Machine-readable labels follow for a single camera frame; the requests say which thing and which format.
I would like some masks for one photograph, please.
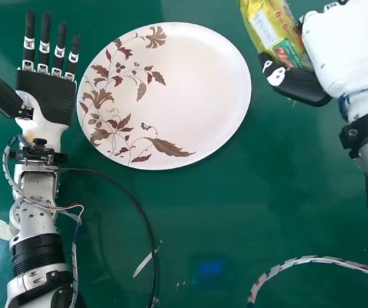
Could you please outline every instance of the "green table surface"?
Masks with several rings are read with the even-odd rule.
[[[290,2],[296,17],[327,3]],[[364,178],[340,145],[345,123],[337,103],[293,108],[270,90],[236,0],[0,0],[0,77],[11,85],[21,63],[27,9],[36,11],[38,21],[49,10],[53,29],[66,20],[69,37],[81,35],[78,80],[108,42],[162,21],[192,22],[221,33],[249,65],[252,101],[243,124],[225,146],[191,166],[141,171],[116,164],[89,144],[75,117],[63,136],[70,166],[113,176],[145,207],[162,240],[159,307],[245,307],[254,281],[292,257],[332,255],[368,264]],[[5,221],[13,199],[1,154],[18,133],[15,121],[0,115],[0,218]],[[86,207],[78,262],[88,307],[144,308],[152,269],[149,264],[132,279],[149,252],[135,208],[90,175],[63,175],[58,204],[72,202]],[[57,225],[69,256],[74,223],[64,216]],[[11,277],[8,243],[0,240],[0,307]],[[257,307],[368,307],[368,275],[327,264],[294,267],[263,287]]]

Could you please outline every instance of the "snack packet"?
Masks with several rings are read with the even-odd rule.
[[[311,69],[301,31],[285,0],[240,0],[241,14],[258,50],[287,67]]]

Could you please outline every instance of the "paper plate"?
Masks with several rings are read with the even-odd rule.
[[[249,107],[250,74],[225,37],[165,22],[131,31],[88,66],[77,112],[91,144],[138,169],[172,169],[212,154]]]

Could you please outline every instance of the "black cylindrical joint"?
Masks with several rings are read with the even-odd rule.
[[[62,70],[62,64],[64,63],[65,47],[67,37],[67,23],[65,21],[60,23],[58,28],[57,46],[54,52],[54,64],[53,68]]]
[[[42,16],[41,41],[43,41],[44,43],[49,43],[50,31],[51,31],[51,14],[49,12],[44,12],[44,16]]]
[[[34,62],[35,55],[35,14],[27,11],[24,38],[24,60]]]
[[[34,39],[35,36],[35,14],[34,11],[27,11],[25,22],[25,36]]]
[[[12,247],[13,276],[57,263],[65,263],[61,236],[42,234],[25,239]]]
[[[68,62],[67,62],[67,73],[75,74],[76,72],[76,66],[78,64],[78,54],[80,53],[80,42],[81,37],[79,35],[76,35],[73,40],[73,46],[71,48],[71,52],[68,56]]]
[[[44,12],[42,17],[42,31],[40,41],[40,53],[38,63],[42,65],[49,65],[49,36],[51,31],[51,14]]]

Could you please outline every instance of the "robotic hand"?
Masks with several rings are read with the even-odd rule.
[[[15,118],[24,135],[19,150],[10,151],[12,142],[7,146],[3,161],[7,179],[6,159],[17,161],[14,181],[10,177],[8,180],[15,203],[10,210],[13,279],[7,285],[6,308],[85,307],[82,297],[77,296],[78,281],[66,264],[60,232],[54,225],[57,211],[61,210],[54,206],[59,184],[54,167],[66,160],[66,155],[60,153],[60,138],[71,124],[76,100],[80,37],[73,40],[64,73],[67,26],[61,22],[49,73],[50,26],[51,17],[45,13],[35,70],[35,15],[27,13],[24,60],[17,70],[17,90],[0,79],[0,112]],[[46,206],[36,206],[34,200],[43,200]]]
[[[368,1],[331,3],[323,13],[308,12],[301,23],[315,72],[287,69],[263,53],[263,73],[275,91],[309,105],[338,99],[340,113],[349,122],[340,133],[342,145],[368,179]]]

